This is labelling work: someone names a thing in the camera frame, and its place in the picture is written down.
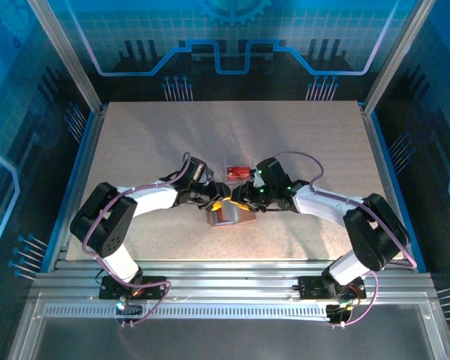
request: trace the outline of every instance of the red object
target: red object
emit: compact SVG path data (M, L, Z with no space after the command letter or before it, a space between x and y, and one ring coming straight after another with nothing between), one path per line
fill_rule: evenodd
M229 166L226 168L226 178L229 181L249 180L250 179L249 166Z

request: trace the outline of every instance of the beige table surface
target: beige table surface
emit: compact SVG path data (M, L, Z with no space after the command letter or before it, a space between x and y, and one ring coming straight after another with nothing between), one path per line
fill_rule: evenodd
M316 185L342 194L383 194L355 101L111 103L83 201L100 182L137 186L179 170L190 152L216 172L224 158L257 163L283 150L319 158ZM292 180L319 171L305 157L280 162ZM212 229L203 211L183 205L133 219L126 247L141 259L336 259L351 246L338 225L292 212L258 214L251 223ZM72 238L68 260L88 257Z

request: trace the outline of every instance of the gear graphic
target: gear graphic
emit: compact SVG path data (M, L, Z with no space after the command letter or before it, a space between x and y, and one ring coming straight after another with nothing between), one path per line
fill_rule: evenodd
M196 0L202 14L210 21L217 20L221 25L236 23L245 25L247 20L254 21L257 14L264 14L264 7L271 0Z
M0 20L16 38L30 26L31 9L26 0L0 0Z

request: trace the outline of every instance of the yellow object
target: yellow object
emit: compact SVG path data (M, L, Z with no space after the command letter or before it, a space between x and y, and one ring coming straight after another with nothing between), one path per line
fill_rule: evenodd
M222 201L230 201L230 199L231 199L231 196L228 196L228 197L223 198ZM248 208L247 205L242 205L242 204L239 204L238 202L233 202L233 201L230 201L230 202L239 209L246 210L248 212L250 211L250 209ZM221 207L222 207L221 201L217 201L215 204L213 204L213 206L211 207L211 210L213 212L216 212L217 210L221 209Z

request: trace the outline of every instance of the speckled tabletop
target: speckled tabletop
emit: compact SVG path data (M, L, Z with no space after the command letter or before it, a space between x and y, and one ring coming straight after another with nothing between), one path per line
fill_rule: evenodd
M257 163L283 150L322 161L320 188L383 194L355 101L148 102L109 105L84 200L100 182L137 186L179 170L186 151L220 178L224 158ZM310 180L319 171L298 155L280 162L292 180ZM134 218L125 244L135 260L336 259L351 248L344 229L309 215L258 214L250 223L212 229L195 206ZM72 238L67 259L87 258Z

